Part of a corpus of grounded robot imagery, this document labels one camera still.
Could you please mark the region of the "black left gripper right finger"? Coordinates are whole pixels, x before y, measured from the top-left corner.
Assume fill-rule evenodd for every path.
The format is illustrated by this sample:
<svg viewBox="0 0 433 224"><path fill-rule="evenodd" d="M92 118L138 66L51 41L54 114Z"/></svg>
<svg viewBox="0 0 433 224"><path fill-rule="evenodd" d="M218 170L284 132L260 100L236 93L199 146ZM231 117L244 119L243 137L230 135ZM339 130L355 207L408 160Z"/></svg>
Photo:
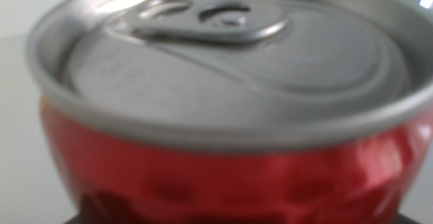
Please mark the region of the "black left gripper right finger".
<svg viewBox="0 0 433 224"><path fill-rule="evenodd" d="M396 224L420 224L419 222L405 216L402 215L401 213L398 214L398 217L396 219Z"/></svg>

